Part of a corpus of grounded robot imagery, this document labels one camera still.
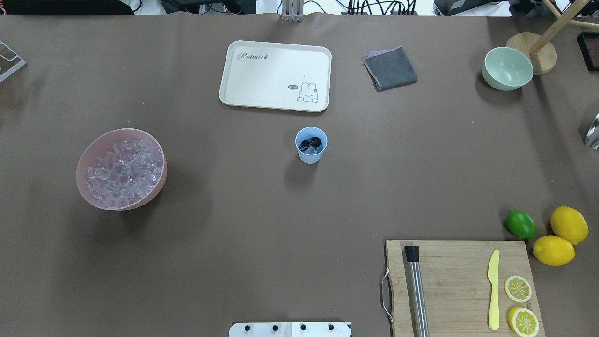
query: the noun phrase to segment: mint green bowl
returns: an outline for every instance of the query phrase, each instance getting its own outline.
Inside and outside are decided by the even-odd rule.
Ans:
[[[533,78],[533,64],[520,51],[509,47],[491,49],[483,63],[483,78],[497,90],[522,87]]]

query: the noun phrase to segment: wooden stand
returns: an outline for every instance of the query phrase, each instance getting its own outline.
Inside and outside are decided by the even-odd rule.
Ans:
[[[576,0],[563,15],[560,15],[549,0],[543,0],[545,5],[558,18],[543,34],[519,33],[507,40],[507,47],[517,49],[526,55],[533,64],[534,74],[542,75],[551,71],[557,63],[558,56],[555,48],[549,42],[567,24],[599,28],[595,23],[572,20],[589,0]]]

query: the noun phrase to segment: green lime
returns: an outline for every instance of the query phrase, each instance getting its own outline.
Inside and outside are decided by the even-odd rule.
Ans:
[[[507,228],[521,239],[533,239],[537,231],[533,219],[521,210],[513,210],[506,217]]]

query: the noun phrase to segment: pink bowl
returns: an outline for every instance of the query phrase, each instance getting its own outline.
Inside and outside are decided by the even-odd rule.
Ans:
[[[138,200],[135,203],[125,207],[107,208],[99,200],[95,200],[89,194],[89,191],[85,186],[85,182],[87,181],[85,173],[88,167],[96,165],[96,160],[98,158],[104,158],[106,156],[106,152],[112,150],[112,147],[115,143],[121,142],[125,139],[148,139],[156,147],[158,147],[162,152],[162,160],[164,163],[164,166],[162,168],[162,174],[160,175],[160,178],[158,179],[156,186],[154,186],[150,193],[148,193],[148,195],[143,197],[141,200]],[[83,155],[81,155],[81,158],[79,158],[79,163],[77,164],[77,173],[75,178],[77,180],[77,189],[79,189],[79,193],[81,194],[81,196],[88,203],[96,206],[97,208],[106,210],[134,209],[143,206],[150,202],[150,200],[154,199],[154,197],[158,195],[158,193],[164,186],[164,182],[167,179],[167,159],[164,157],[164,151],[162,150],[162,146],[160,146],[160,143],[158,143],[158,141],[154,137],[152,137],[151,134],[145,131],[130,128],[112,130],[98,137],[87,147],[87,149],[85,149],[85,151],[83,151]]]

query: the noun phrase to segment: wooden cutting board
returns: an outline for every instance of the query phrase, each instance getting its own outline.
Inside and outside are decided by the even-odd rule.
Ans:
[[[409,245],[419,246],[422,289],[432,337],[518,337],[507,324],[507,313],[515,306],[524,306],[535,313],[540,323],[537,336],[545,337],[524,242],[387,240],[395,337],[415,336],[406,283],[410,271],[403,249]],[[491,298],[487,268],[495,249],[500,251],[500,326],[498,330],[491,330],[487,325]],[[517,303],[507,297],[504,282],[512,275],[524,277],[532,286],[533,296],[527,303]]]

